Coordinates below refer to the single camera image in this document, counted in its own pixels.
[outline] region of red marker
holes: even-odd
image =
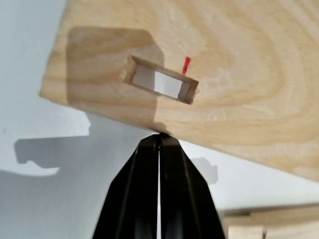
[[[187,72],[189,63],[190,63],[190,58],[189,58],[189,57],[186,57],[185,63],[184,63],[184,67],[183,67],[183,72],[182,72],[183,75],[186,75],[186,72]]]

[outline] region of rectangular mortise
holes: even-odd
[[[132,59],[136,63],[135,75],[128,83],[186,104],[192,103],[198,85],[196,80],[137,57]]]

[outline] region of clamp jaw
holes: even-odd
[[[156,239],[159,184],[162,239],[225,239],[205,179],[164,133],[141,140],[115,177],[93,239]]]

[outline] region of plywood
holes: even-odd
[[[40,95],[319,180],[318,42],[317,0],[70,0]],[[130,84],[186,56],[191,104]]]
[[[319,238],[319,207],[252,211],[224,218],[223,226],[229,239],[315,239]]]

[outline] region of wooden block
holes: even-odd
[[[319,206],[256,211],[250,217],[252,221],[267,226],[311,222],[319,220]]]
[[[266,239],[317,239],[319,221],[267,228]]]
[[[228,239],[264,239],[263,226],[232,226],[228,230]]]
[[[252,211],[246,216],[223,219],[229,239],[315,239],[319,238],[319,206]]]
[[[69,0],[40,95],[319,181],[318,43],[316,0]]]

